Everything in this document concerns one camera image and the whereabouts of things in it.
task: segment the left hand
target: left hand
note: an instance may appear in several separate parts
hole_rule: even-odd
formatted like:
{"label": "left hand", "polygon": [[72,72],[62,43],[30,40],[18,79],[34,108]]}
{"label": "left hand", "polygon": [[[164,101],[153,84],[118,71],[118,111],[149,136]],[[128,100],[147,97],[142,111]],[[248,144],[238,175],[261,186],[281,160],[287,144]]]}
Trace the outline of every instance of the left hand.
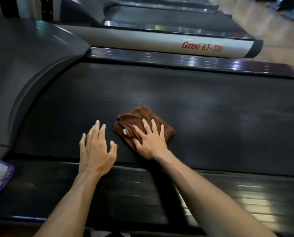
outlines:
{"label": "left hand", "polygon": [[105,140],[105,124],[101,129],[100,121],[97,120],[88,135],[83,134],[80,141],[80,164],[79,175],[84,172],[89,174],[107,174],[116,161],[117,144],[110,142],[110,152],[107,152]]}

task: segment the brown cloth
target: brown cloth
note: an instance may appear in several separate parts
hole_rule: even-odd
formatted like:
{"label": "brown cloth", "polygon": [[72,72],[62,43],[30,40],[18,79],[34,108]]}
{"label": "brown cloth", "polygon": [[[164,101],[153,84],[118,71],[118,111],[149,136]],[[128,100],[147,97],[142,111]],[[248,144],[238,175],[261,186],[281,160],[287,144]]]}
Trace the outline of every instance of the brown cloth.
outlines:
{"label": "brown cloth", "polygon": [[119,115],[117,117],[117,122],[114,124],[114,131],[117,132],[121,137],[123,137],[133,150],[136,150],[133,139],[136,138],[141,144],[142,139],[136,133],[132,125],[138,126],[138,128],[146,134],[144,124],[142,123],[143,119],[147,121],[151,130],[151,120],[154,119],[159,134],[161,125],[164,125],[166,142],[168,142],[168,140],[174,135],[174,129],[171,126],[160,119],[160,117],[153,113],[149,108],[141,105],[130,113]]}

